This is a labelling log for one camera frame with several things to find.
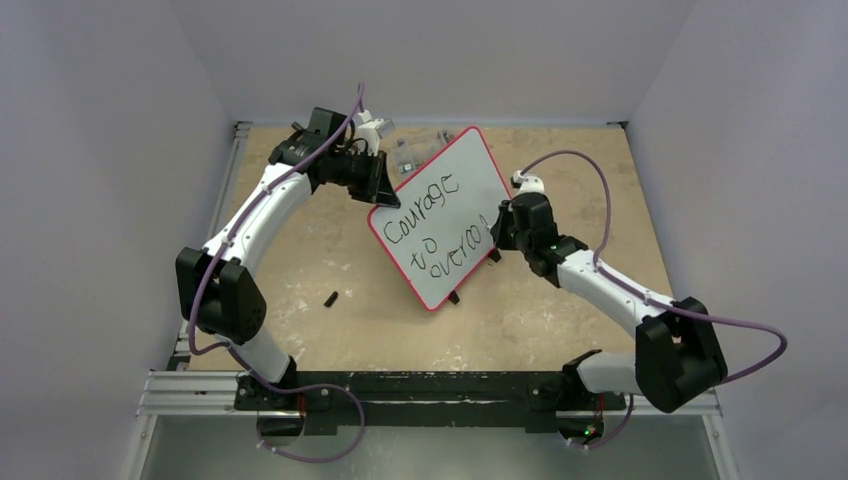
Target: gray floor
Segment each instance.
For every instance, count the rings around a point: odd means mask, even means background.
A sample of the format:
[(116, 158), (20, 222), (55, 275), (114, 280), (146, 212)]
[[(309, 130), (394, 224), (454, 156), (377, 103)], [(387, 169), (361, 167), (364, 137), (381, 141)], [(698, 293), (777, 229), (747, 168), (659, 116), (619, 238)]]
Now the gray floor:
[[(610, 428), (617, 420), (609, 420)], [(558, 435), (521, 429), (370, 427), (353, 453), (308, 465), (256, 448), (251, 417), (160, 417), (143, 478), (716, 479), (701, 417), (641, 416), (614, 442), (583, 455)], [(291, 451), (326, 455), (355, 430), (300, 438)]]

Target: black bracket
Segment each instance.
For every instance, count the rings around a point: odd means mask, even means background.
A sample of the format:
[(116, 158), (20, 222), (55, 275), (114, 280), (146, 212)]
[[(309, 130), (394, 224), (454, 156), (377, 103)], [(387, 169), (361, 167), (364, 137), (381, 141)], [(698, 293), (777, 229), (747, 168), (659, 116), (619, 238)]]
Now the black bracket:
[[(594, 410), (596, 395), (567, 398), (564, 377), (563, 372), (297, 373), (300, 385), (330, 383), (349, 389), (372, 426), (521, 427), (527, 433), (560, 431), (563, 424), (556, 412), (565, 408)], [(337, 390), (311, 390), (299, 400), (268, 392), (247, 375), (239, 377), (238, 389), (236, 410), (305, 412), (305, 435), (334, 435), (339, 426), (359, 424), (357, 409)], [(604, 399), (607, 410), (625, 407), (621, 396), (604, 394)]]

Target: black joint motor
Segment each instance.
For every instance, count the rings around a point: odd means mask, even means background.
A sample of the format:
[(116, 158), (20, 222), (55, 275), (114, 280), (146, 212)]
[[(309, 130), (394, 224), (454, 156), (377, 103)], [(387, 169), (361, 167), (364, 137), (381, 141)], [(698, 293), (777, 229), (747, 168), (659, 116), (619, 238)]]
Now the black joint motor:
[(574, 237), (559, 234), (548, 197), (537, 192), (501, 202), (491, 234), (496, 248), (523, 253), (530, 271), (556, 287), (557, 266), (568, 255), (588, 248)]

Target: black small object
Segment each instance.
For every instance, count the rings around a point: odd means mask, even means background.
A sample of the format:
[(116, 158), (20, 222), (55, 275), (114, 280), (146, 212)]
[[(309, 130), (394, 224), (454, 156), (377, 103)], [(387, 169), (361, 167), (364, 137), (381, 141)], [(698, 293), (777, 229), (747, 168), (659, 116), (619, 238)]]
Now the black small object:
[(499, 251), (498, 251), (498, 249), (496, 248), (496, 249), (492, 250), (491, 252), (489, 252), (489, 258), (490, 258), (493, 262), (498, 263), (498, 262), (500, 262), (500, 261), (501, 261), (501, 259), (502, 259), (503, 257), (501, 257), (501, 252), (499, 252)]
[(330, 298), (328, 298), (327, 301), (324, 302), (324, 306), (327, 308), (332, 307), (333, 304), (336, 303), (337, 298), (339, 298), (339, 292), (331, 293)]

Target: red whiteboard border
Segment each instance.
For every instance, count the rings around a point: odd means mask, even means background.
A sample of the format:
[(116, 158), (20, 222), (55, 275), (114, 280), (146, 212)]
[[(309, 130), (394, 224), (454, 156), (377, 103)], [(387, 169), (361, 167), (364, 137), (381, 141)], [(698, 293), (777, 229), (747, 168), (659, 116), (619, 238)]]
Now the red whiteboard border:
[[(416, 176), (416, 175), (418, 175), (419, 173), (421, 173), (421, 171), (423, 171), (425, 168), (427, 168), (427, 166), (428, 166), (428, 165), (430, 165), (431, 163), (433, 163), (433, 161), (434, 161), (435, 159), (439, 158), (439, 156), (440, 156), (442, 153), (444, 153), (444, 152), (445, 152), (445, 150), (447, 150), (448, 148), (450, 148), (450, 146), (451, 146), (451, 145), (453, 145), (453, 144), (454, 144), (454, 142), (456, 142), (457, 140), (459, 140), (460, 138), (462, 138), (462, 137), (463, 137), (466, 133), (470, 132), (471, 130), (476, 130), (476, 131), (477, 131), (477, 133), (480, 135), (480, 139), (481, 139), (481, 140), (483, 140), (483, 146), (485, 146), (485, 147), (486, 147), (486, 152), (489, 154), (489, 160), (491, 160), (491, 161), (492, 161), (492, 166), (494, 166), (494, 167), (495, 167), (495, 171), (496, 171), (496, 172), (498, 172), (498, 177), (500, 177), (500, 179), (501, 179), (501, 183), (502, 183), (502, 184), (503, 184), (503, 186), (504, 186), (504, 190), (506, 191), (506, 196), (507, 196), (507, 198), (510, 198), (510, 199), (511, 199), (511, 198), (512, 198), (512, 192), (510, 192), (509, 187), (507, 186), (506, 182), (504, 181), (503, 174), (501, 173), (501, 169), (500, 169), (500, 168), (498, 168), (498, 164), (497, 164), (497, 162), (495, 162), (495, 157), (492, 155), (492, 151), (489, 149), (489, 144), (488, 144), (488, 143), (486, 143), (486, 137), (484, 137), (484, 136), (483, 136), (483, 132), (482, 132), (482, 131), (480, 131), (480, 129), (479, 129), (478, 127), (474, 127), (474, 126), (471, 126), (471, 127), (466, 128), (466, 129), (465, 129), (465, 130), (463, 130), (463, 131), (462, 131), (459, 135), (457, 135), (457, 136), (456, 136), (453, 140), (451, 140), (451, 142), (450, 142), (449, 144), (447, 144), (447, 145), (445, 145), (444, 147), (442, 147), (442, 149), (441, 149), (441, 150), (439, 150), (439, 152), (438, 152), (438, 153), (436, 153), (435, 155), (433, 155), (433, 158), (431, 158), (430, 160), (427, 160), (427, 162), (425, 162), (425, 163), (424, 163), (424, 165), (421, 165), (420, 167), (418, 167), (418, 169), (417, 169), (417, 170), (415, 170), (415, 172), (413, 172), (413, 173), (412, 173), (412, 175), (410, 175), (410, 176), (409, 176), (406, 180), (404, 180), (403, 182), (401, 182), (401, 183), (400, 183), (400, 185), (398, 185), (398, 186), (397, 186), (397, 188), (395, 188), (395, 190), (399, 192), (399, 191), (400, 191), (400, 189), (402, 189), (402, 188), (404, 187), (404, 185), (406, 185), (407, 183), (409, 183), (409, 181), (410, 181), (410, 180), (412, 180), (413, 178), (415, 178), (415, 176)], [(423, 305), (423, 306), (424, 306), (424, 308), (425, 308), (425, 309), (427, 309), (427, 311), (435, 312), (436, 310), (438, 310), (439, 308), (441, 308), (441, 307), (442, 307), (442, 305), (444, 305), (444, 304), (445, 304), (445, 300), (447, 300), (447, 299), (448, 299), (448, 297), (450, 297), (450, 293), (449, 293), (448, 295), (446, 295), (446, 296), (445, 296), (445, 298), (443, 298), (443, 299), (442, 299), (442, 301), (441, 301), (441, 302), (439, 302), (439, 304), (438, 304), (438, 305), (436, 305), (436, 306), (435, 306), (435, 307), (433, 307), (433, 308), (428, 307), (428, 306), (427, 306), (427, 304), (426, 304), (426, 303), (424, 303), (424, 299), (423, 299), (423, 298), (421, 298), (421, 294), (420, 294), (420, 293), (418, 293), (418, 290), (416, 290), (415, 285), (413, 285), (413, 284), (412, 284), (412, 282), (409, 280), (409, 277), (407, 277), (407, 276), (406, 276), (406, 273), (404, 273), (403, 268), (401, 268), (401, 266), (400, 266), (400, 263), (398, 263), (398, 261), (397, 261), (397, 259), (394, 257), (394, 255), (392, 255), (392, 252), (391, 252), (391, 250), (389, 250), (389, 247), (386, 245), (386, 242), (384, 242), (384, 241), (383, 241), (383, 239), (382, 239), (382, 238), (380, 238), (380, 235), (377, 233), (377, 230), (374, 228), (374, 224), (373, 224), (373, 222), (371, 221), (371, 217), (374, 215), (374, 212), (375, 212), (375, 211), (377, 211), (377, 209), (378, 209), (378, 208), (381, 208), (381, 207), (374, 206), (374, 208), (372, 208), (372, 209), (371, 209), (371, 211), (370, 211), (370, 212), (368, 212), (368, 228), (370, 228), (370, 229), (371, 229), (371, 233), (373, 233), (373, 234), (374, 234), (374, 236), (377, 238), (377, 241), (378, 241), (378, 242), (380, 242), (380, 245), (382, 245), (382, 246), (383, 246), (383, 250), (385, 250), (385, 251), (386, 251), (386, 253), (387, 253), (387, 254), (389, 254), (389, 258), (391, 258), (391, 259), (392, 259), (392, 263), (394, 263), (394, 264), (395, 264), (395, 268), (397, 268), (397, 269), (398, 269), (398, 271), (400, 272), (401, 276), (403, 276), (404, 280), (406, 280), (406, 283), (408, 283), (408, 284), (409, 284), (409, 286), (412, 288), (412, 291), (413, 291), (413, 292), (415, 292), (415, 296), (416, 296), (416, 297), (418, 297), (418, 301), (420, 301), (420, 302), (421, 302), (421, 305)], [(459, 281), (458, 281), (458, 282), (456, 282), (456, 285), (454, 285), (454, 286), (453, 286), (453, 288), (451, 289), (451, 291), (456, 290), (456, 288), (457, 288), (457, 287), (459, 287), (459, 286), (462, 284), (462, 282), (464, 282), (464, 281), (468, 278), (468, 276), (469, 276), (469, 275), (471, 275), (471, 273), (472, 273), (472, 272), (474, 272), (475, 270), (477, 270), (477, 268), (478, 268), (478, 267), (480, 267), (480, 265), (483, 263), (483, 261), (484, 261), (484, 260), (486, 260), (486, 258), (489, 256), (489, 254), (490, 254), (490, 253), (492, 253), (492, 251), (493, 251), (493, 250), (495, 250), (495, 247), (492, 247), (492, 248), (491, 248), (488, 252), (486, 252), (486, 254), (485, 254), (485, 255), (483, 255), (483, 258), (481, 258), (481, 259), (480, 259), (480, 261), (479, 261), (479, 262), (477, 262), (477, 265), (474, 265), (473, 267), (471, 267), (471, 270), (469, 270), (469, 271), (468, 271), (468, 273), (466, 273), (464, 277), (460, 278), (460, 279), (459, 279)]]

